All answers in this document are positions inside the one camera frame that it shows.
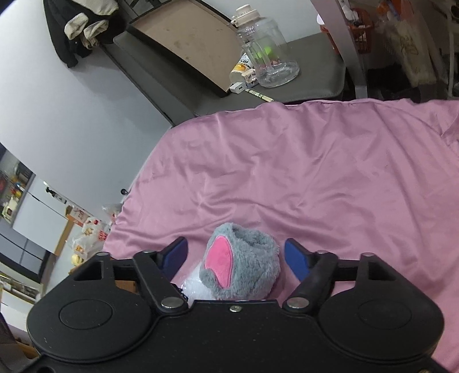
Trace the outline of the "clear bubble wrap bag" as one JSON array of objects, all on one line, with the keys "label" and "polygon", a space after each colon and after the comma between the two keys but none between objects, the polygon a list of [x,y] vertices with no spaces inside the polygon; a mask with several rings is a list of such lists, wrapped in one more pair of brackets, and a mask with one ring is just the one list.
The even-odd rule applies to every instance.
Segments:
[{"label": "clear bubble wrap bag", "polygon": [[181,285],[183,294],[188,298],[188,305],[196,300],[213,300],[212,292],[201,282],[199,272],[200,266],[196,266]]}]

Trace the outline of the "grey pink plush toy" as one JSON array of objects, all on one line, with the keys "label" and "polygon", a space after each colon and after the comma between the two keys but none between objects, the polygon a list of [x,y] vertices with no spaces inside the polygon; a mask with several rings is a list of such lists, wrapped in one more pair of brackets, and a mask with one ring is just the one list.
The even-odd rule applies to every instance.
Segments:
[{"label": "grey pink plush toy", "polygon": [[279,255],[268,234],[227,222],[212,233],[199,278],[217,300],[265,299],[281,273]]}]

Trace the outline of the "plastic bag of groceries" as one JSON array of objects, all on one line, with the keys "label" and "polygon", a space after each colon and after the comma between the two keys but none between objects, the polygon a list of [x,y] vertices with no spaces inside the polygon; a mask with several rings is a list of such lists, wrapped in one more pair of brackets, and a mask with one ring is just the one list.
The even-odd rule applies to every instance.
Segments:
[{"label": "plastic bag of groceries", "polygon": [[103,212],[108,217],[108,222],[89,215],[80,207],[72,206],[66,210],[68,220],[81,228],[80,233],[71,243],[73,251],[71,263],[74,267],[83,264],[103,249],[111,226],[115,223],[121,209],[122,204],[107,204],[102,206]]}]

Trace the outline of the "pink bed sheet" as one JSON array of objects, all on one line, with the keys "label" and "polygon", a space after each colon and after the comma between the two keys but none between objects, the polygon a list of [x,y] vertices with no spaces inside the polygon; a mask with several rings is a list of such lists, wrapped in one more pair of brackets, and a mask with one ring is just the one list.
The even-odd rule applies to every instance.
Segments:
[{"label": "pink bed sheet", "polygon": [[233,222],[307,249],[373,252],[441,308],[435,359],[458,370],[458,102],[278,102],[170,129],[131,187],[104,250],[188,240],[177,283]]}]

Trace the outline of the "white refrigerator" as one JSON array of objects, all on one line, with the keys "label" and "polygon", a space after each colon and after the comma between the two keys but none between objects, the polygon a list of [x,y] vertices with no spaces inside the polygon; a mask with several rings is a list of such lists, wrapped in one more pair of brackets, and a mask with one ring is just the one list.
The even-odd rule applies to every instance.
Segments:
[{"label": "white refrigerator", "polygon": [[75,204],[35,176],[21,198],[12,228],[56,255],[61,235],[68,224],[66,212]]}]

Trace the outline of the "small snack packets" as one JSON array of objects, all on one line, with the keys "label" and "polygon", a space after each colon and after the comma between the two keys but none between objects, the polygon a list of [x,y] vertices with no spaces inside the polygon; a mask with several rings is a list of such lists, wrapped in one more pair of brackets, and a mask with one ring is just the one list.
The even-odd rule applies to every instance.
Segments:
[{"label": "small snack packets", "polygon": [[240,60],[229,74],[229,80],[231,93],[240,94],[247,92],[265,102],[274,101],[271,97],[254,90],[254,87],[258,84],[258,79],[255,74],[254,65],[252,65],[247,54],[243,54],[240,57]]}]

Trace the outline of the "clear plastic jar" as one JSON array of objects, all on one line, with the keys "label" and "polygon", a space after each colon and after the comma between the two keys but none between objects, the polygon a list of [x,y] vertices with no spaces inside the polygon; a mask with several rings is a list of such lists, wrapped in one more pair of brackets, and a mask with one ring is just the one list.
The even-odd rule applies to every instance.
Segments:
[{"label": "clear plastic jar", "polygon": [[298,76],[299,65],[291,57],[285,37],[273,18],[260,15],[250,5],[242,5],[236,9],[231,23],[262,87],[283,86]]}]

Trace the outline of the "grey bench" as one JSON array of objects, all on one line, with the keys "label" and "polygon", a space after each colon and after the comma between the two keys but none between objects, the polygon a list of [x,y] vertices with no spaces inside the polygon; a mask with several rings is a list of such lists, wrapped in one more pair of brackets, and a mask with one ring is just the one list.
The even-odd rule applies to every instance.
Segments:
[{"label": "grey bench", "polygon": [[[346,67],[323,33],[291,41],[289,48],[299,63],[299,76],[278,88],[255,87],[256,92],[284,104],[342,99]],[[128,32],[115,37],[104,51],[174,126],[196,116],[254,108],[264,102],[247,92],[217,95],[183,62]]]}]

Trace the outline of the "shallow brown tray box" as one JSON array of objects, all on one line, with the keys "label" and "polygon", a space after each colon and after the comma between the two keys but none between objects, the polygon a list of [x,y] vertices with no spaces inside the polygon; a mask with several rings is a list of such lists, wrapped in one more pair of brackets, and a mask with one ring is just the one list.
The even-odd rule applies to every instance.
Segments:
[{"label": "shallow brown tray box", "polygon": [[163,53],[216,95],[230,93],[242,55],[236,28],[204,1],[164,1],[133,19],[128,32]]}]

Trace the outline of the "red basket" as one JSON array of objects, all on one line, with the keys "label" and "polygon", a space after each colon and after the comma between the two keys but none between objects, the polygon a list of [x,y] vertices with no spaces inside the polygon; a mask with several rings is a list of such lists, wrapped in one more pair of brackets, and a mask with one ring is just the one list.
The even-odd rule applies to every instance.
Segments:
[{"label": "red basket", "polygon": [[365,9],[351,9],[354,20],[348,20],[348,26],[355,40],[357,51],[361,55],[367,55],[372,51],[372,36],[374,22]]}]

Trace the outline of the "black and cream jacket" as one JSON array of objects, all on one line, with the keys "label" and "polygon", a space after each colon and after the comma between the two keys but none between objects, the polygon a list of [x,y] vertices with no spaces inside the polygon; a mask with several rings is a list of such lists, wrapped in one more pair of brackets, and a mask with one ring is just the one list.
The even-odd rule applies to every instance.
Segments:
[{"label": "black and cream jacket", "polygon": [[100,44],[111,44],[125,30],[119,4],[113,0],[47,0],[43,6],[51,42],[67,68],[74,68]]}]

